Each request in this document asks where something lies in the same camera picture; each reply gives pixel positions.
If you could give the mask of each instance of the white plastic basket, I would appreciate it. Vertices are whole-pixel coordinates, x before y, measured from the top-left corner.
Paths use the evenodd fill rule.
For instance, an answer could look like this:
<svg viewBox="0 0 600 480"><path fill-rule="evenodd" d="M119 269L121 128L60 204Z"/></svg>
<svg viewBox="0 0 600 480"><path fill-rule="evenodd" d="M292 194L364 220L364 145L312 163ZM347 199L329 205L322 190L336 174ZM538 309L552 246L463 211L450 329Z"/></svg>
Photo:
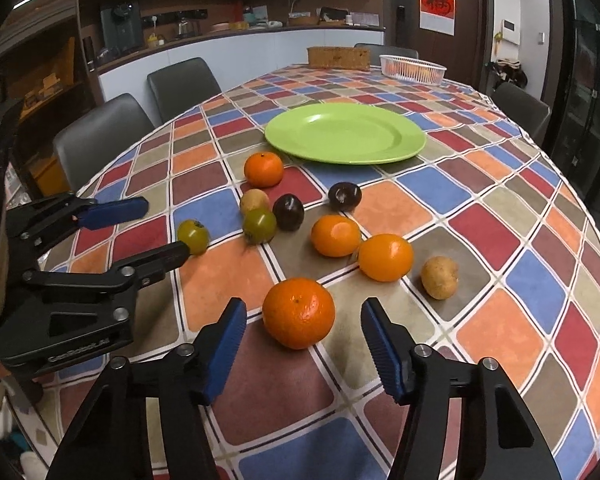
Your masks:
<svg viewBox="0 0 600 480"><path fill-rule="evenodd" d="M387 77L436 86L442 83L446 71L445 66L401 56L380 56L380 67Z"/></svg>

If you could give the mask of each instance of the gray chair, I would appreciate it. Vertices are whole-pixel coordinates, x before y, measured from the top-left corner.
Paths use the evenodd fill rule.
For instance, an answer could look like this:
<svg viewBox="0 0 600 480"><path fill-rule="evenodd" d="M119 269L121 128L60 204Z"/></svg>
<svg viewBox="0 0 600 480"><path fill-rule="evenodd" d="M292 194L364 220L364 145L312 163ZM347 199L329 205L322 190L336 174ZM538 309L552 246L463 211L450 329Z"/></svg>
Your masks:
<svg viewBox="0 0 600 480"><path fill-rule="evenodd" d="M131 94L119 95L69 124L54 139L54 152L69 187L78 191L153 129L153 123Z"/></svg>
<svg viewBox="0 0 600 480"><path fill-rule="evenodd" d="M218 81L201 57L166 66L146 78L163 123L220 93Z"/></svg>
<svg viewBox="0 0 600 480"><path fill-rule="evenodd" d="M380 66L380 56L403 56L418 59L418 51L401 46L378 45L375 43L356 43L356 47L366 48L371 53L371 65Z"/></svg>
<svg viewBox="0 0 600 480"><path fill-rule="evenodd" d="M491 99L509 119L524 128L534 140L549 122L551 108L513 83L502 83Z"/></svg>

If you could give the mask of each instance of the green tomato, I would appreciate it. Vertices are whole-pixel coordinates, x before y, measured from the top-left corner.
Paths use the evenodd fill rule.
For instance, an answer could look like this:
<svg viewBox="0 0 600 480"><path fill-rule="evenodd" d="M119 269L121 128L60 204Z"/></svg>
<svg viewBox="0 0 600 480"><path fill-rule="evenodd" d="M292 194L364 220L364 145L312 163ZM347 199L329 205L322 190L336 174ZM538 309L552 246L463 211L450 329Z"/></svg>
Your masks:
<svg viewBox="0 0 600 480"><path fill-rule="evenodd" d="M178 226L178 240L186 243L192 256L204 254L209 239L208 229L197 220L185 220Z"/></svg>
<svg viewBox="0 0 600 480"><path fill-rule="evenodd" d="M276 216L268 209L257 208L249 211L242 221L242 230L247 243L263 244L276 234Z"/></svg>

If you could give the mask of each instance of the orange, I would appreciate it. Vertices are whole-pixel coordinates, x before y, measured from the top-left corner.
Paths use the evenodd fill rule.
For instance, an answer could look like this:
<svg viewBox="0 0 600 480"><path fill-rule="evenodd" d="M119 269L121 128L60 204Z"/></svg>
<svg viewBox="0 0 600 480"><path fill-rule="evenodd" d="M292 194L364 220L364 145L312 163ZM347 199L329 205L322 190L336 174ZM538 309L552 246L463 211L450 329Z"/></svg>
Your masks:
<svg viewBox="0 0 600 480"><path fill-rule="evenodd" d="M347 256L360 245L360 228L346 216L327 215L318 218L311 228L311 243L323 256Z"/></svg>
<svg viewBox="0 0 600 480"><path fill-rule="evenodd" d="M244 176L253 187L272 187L282 180L285 167L275 153L260 152L244 163Z"/></svg>
<svg viewBox="0 0 600 480"><path fill-rule="evenodd" d="M413 248L398 235L375 235L360 244L360 270L376 282L394 282L411 270Z"/></svg>
<svg viewBox="0 0 600 480"><path fill-rule="evenodd" d="M329 291L307 278L271 287L262 303L264 328L280 344L301 350L324 339L336 319Z"/></svg>

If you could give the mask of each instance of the checkered tablecloth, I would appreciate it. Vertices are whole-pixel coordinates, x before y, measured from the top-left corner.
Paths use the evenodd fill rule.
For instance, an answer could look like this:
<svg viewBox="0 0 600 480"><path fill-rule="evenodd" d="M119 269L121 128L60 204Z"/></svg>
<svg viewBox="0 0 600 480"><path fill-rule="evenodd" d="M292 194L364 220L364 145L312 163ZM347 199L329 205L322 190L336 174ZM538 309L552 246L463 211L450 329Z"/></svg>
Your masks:
<svg viewBox="0 0 600 480"><path fill-rule="evenodd" d="M383 166L332 166L282 155L272 200L292 192L306 216L298 232L247 247L240 234L242 166L270 150L264 126L313 102L359 102L406 115L427 133L422 152ZM367 279L347 258L318 256L308 241L340 181L363 189L351 217L363 236L407 238L416 261L396 283ZM519 388L564 480L600 455L600 234L590 215L526 134L471 88L402 84L379 72L295 66L250 81L190 110L123 153L83 192L101 202L144 196L148 215L82 230L49 255L46 268L103 272L114 260L174 240L195 218L212 243L170 278L141 293L132 360L163 355L214 322L231 296L249 322L228 384L205 412L224 478L380 480L400 435L403 408L383 392L360 330L360 305L377 296L393 321L449 357L495 357ZM459 264L446 301L424 294L418 272L430 256ZM287 351L264 332L262 300L285 278L306 276L333 295L331 333L307 351ZM98 358L43 378L45 396L16 410L48 463L104 366ZM156 478L165 457L157 401L148 402ZM442 478L451 478L459 432L453 401Z"/></svg>

